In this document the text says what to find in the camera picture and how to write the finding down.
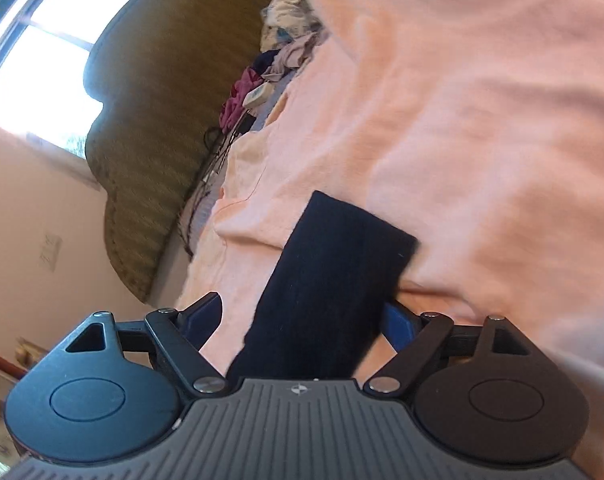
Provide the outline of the grey and navy knit sweater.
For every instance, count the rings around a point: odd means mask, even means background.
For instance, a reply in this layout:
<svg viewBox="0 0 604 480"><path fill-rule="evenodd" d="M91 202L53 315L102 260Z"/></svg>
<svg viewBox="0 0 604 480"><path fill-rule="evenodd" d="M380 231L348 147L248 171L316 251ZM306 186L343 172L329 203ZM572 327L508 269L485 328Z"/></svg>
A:
<svg viewBox="0 0 604 480"><path fill-rule="evenodd" d="M281 252L227 379L351 378L418 240L316 191Z"/></svg>

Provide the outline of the pile of clothes and bedding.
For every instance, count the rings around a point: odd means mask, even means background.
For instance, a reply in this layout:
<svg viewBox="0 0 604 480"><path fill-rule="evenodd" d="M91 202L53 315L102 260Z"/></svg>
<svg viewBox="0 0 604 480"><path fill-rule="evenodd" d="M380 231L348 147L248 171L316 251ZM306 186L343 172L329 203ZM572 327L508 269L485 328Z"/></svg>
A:
<svg viewBox="0 0 604 480"><path fill-rule="evenodd" d="M261 53L231 87L221 107L219 128L228 133L239 122L247 95L261 84L298 70L327 36L311 0L271 0L262 10Z"/></svg>

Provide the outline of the pink bed sheet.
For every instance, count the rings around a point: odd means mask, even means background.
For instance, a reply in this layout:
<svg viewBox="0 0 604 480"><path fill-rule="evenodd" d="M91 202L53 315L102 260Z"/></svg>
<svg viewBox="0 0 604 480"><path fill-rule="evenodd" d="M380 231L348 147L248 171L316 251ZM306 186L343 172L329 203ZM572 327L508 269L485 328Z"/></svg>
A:
<svg viewBox="0 0 604 480"><path fill-rule="evenodd" d="M399 300L501 314L579 385L604 479L604 0L309 0L329 38L229 154L180 304L227 370L311 194L419 240Z"/></svg>

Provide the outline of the white remote control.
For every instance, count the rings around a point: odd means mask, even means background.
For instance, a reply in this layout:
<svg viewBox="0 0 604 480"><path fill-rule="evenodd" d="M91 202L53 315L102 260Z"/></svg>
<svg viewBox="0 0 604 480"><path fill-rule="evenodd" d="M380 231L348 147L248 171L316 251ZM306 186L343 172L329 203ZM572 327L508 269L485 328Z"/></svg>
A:
<svg viewBox="0 0 604 480"><path fill-rule="evenodd" d="M272 82L265 81L244 96L242 106L246 110L254 110L265 104L274 91L275 85Z"/></svg>

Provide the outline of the olive upholstered headboard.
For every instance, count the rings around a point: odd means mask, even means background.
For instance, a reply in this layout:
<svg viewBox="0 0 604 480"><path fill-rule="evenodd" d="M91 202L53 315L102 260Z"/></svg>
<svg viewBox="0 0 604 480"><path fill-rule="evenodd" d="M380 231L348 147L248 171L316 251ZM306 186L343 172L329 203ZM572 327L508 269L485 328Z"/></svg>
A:
<svg viewBox="0 0 604 480"><path fill-rule="evenodd" d="M85 143L108 199L114 271L147 300L232 84L259 54L270 0L129 0L93 45L84 87L102 108Z"/></svg>

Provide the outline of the bright window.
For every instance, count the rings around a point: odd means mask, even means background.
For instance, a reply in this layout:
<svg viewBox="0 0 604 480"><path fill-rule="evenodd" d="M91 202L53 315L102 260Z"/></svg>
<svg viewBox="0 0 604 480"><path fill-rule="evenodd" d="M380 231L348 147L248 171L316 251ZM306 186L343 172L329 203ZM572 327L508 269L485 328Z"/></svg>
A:
<svg viewBox="0 0 604 480"><path fill-rule="evenodd" d="M102 110L85 90L85 67L128 1L0 0L0 128L84 157Z"/></svg>

